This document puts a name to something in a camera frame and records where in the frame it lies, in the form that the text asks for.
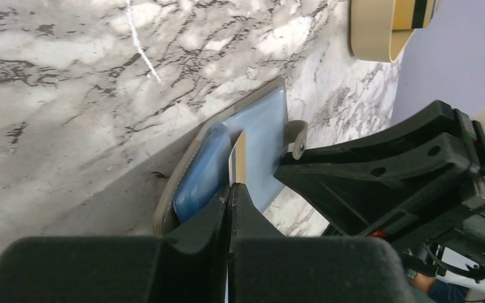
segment white line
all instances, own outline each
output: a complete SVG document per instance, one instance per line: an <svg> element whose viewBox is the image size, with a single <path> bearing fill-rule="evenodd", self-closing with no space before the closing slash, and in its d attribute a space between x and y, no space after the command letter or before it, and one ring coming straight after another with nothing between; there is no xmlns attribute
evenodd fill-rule
<svg viewBox="0 0 485 303"><path fill-rule="evenodd" d="M144 59L144 61L146 62L146 65L150 68L152 75L155 77L155 79L157 79L157 82L159 82L159 84L162 84L161 78L159 77L159 75L155 71L155 68L153 68L152 62L148 59L148 57L146 56L146 54L142 50L142 46L140 45L140 40L138 40L138 34L136 33L135 21L133 19L133 10L131 9L131 0L126 0L126 2L127 2L126 15L127 15L127 20L129 22L129 26L131 27L131 36L133 37L133 44L136 46L136 50L138 51L138 53L140 54L142 59Z"/></svg>

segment mounting hole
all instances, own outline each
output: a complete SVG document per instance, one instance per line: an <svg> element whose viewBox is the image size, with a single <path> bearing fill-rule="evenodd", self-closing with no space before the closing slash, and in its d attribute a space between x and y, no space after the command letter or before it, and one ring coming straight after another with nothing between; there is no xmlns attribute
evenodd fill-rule
<svg viewBox="0 0 485 303"><path fill-rule="evenodd" d="M385 167L378 167L377 169L373 169L371 171L371 176L378 178L381 175L383 175L385 172L386 172L386 168Z"/></svg>
<svg viewBox="0 0 485 303"><path fill-rule="evenodd" d="M439 147L438 145L432 147L428 152L427 152L427 156L429 157L433 157L435 155L437 155L441 150L441 147Z"/></svg>

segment beige tray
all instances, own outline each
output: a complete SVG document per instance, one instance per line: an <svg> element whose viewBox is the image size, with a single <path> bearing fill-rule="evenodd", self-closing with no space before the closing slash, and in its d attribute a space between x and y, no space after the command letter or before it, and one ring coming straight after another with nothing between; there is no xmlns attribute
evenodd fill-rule
<svg viewBox="0 0 485 303"><path fill-rule="evenodd" d="M351 0L350 47L362 60L395 62L414 30L393 30L395 0Z"/></svg>

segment white marble surface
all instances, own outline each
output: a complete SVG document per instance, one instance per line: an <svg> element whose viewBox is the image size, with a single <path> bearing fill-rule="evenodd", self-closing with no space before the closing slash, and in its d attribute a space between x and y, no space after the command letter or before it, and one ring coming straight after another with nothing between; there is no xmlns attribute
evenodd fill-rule
<svg viewBox="0 0 485 303"><path fill-rule="evenodd" d="M348 1L131 4L138 40L126 0L0 0L0 253L28 235L149 234L199 123L278 75L309 147L389 121L399 65L351 56ZM287 189L266 215L286 234L324 227Z"/></svg>

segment black plastic mount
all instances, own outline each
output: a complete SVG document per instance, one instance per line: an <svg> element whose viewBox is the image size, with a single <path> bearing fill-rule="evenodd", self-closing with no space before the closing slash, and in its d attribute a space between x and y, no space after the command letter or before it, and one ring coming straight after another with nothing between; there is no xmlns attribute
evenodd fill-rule
<svg viewBox="0 0 485 303"><path fill-rule="evenodd" d="M242 184L163 237L35 237L0 257L0 302L414 302L381 239L287 238ZM367 278L360 279L363 273Z"/></svg>
<svg viewBox="0 0 485 303"><path fill-rule="evenodd" d="M299 160L288 153L275 177L330 222L324 235L382 237L410 264L425 242L485 264L485 235L469 236L485 229L467 227L485 219L485 135L442 101L380 133L306 150Z"/></svg>

